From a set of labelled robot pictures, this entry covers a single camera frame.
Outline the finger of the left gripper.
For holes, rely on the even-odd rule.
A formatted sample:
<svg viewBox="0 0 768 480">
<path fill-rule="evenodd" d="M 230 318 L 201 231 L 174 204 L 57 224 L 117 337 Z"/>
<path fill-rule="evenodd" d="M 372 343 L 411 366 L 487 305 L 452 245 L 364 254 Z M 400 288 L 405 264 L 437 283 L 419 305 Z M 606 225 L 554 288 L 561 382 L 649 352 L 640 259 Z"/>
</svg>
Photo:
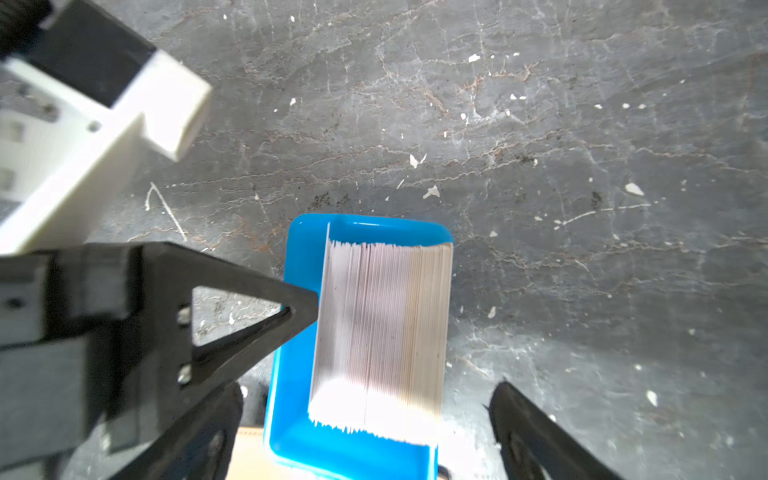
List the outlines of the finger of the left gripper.
<svg viewBox="0 0 768 480">
<path fill-rule="evenodd" d="M 168 242 L 117 247 L 134 309 L 116 334 L 120 388 L 106 430 L 111 452 L 152 441 L 208 394 L 314 323 L 316 292 Z M 208 287 L 274 302 L 280 311 L 197 346 L 193 291 Z"/>
</svg>

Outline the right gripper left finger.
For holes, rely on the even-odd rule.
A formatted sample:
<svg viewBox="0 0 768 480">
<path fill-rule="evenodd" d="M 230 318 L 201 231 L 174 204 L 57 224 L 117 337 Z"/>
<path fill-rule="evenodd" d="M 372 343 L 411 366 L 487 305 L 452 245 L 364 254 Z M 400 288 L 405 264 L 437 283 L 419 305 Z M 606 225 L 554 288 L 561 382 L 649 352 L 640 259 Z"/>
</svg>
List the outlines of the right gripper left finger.
<svg viewBox="0 0 768 480">
<path fill-rule="evenodd" d="M 114 479 L 224 479 L 243 413 L 237 382 L 207 395 Z"/>
</svg>

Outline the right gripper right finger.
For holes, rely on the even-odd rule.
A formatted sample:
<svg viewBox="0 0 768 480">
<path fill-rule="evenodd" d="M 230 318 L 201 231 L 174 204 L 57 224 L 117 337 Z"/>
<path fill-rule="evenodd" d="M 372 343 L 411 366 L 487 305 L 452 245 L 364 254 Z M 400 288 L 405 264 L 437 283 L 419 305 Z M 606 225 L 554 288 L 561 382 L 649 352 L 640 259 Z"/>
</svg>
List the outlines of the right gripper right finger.
<svg viewBox="0 0 768 480">
<path fill-rule="evenodd" d="M 511 383 L 495 387 L 487 411 L 508 478 L 621 479 Z"/>
</svg>

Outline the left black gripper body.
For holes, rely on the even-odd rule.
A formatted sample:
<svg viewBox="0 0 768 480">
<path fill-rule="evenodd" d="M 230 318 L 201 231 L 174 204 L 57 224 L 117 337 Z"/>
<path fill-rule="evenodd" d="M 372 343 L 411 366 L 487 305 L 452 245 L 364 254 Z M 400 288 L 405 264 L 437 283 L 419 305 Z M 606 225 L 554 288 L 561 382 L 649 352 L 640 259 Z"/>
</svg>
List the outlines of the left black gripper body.
<svg viewBox="0 0 768 480">
<path fill-rule="evenodd" d="M 2 257 L 2 470 L 88 439 L 119 389 L 115 334 L 137 312 L 140 286 L 134 246 Z"/>
</svg>

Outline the tan leather card holder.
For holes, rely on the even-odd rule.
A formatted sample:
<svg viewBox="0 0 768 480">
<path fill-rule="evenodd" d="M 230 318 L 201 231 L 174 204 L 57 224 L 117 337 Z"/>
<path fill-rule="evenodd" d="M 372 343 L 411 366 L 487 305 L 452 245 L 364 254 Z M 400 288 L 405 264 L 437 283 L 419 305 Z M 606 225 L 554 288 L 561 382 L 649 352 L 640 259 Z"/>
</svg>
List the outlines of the tan leather card holder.
<svg viewBox="0 0 768 480">
<path fill-rule="evenodd" d="M 272 479 L 275 465 L 263 445 L 263 429 L 240 427 L 235 437 L 227 480 Z"/>
</svg>

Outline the blue plastic card tray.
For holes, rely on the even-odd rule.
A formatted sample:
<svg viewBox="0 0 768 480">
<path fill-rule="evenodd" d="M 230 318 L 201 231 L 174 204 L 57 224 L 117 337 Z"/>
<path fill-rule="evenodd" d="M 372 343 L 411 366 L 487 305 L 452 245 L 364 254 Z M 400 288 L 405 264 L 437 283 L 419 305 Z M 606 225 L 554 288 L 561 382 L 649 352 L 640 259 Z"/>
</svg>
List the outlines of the blue plastic card tray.
<svg viewBox="0 0 768 480">
<path fill-rule="evenodd" d="M 284 279 L 313 292 L 321 289 L 328 238 L 349 243 L 432 246 L 451 243 L 444 226 L 427 221 L 308 213 L 294 219 L 286 245 Z M 317 327 L 311 325 L 274 356 L 264 443 L 282 465 L 330 479 L 435 479 L 438 450 L 346 433 L 308 416 Z"/>
</svg>

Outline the stack of white cards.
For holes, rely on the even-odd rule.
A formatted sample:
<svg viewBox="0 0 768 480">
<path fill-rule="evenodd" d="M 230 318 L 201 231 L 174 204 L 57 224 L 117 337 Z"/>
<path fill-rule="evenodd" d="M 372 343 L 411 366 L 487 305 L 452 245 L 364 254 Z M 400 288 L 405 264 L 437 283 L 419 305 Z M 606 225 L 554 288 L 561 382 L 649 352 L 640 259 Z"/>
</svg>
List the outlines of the stack of white cards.
<svg viewBox="0 0 768 480">
<path fill-rule="evenodd" d="M 309 419 L 434 447 L 442 421 L 453 243 L 354 240 L 327 227 Z"/>
</svg>

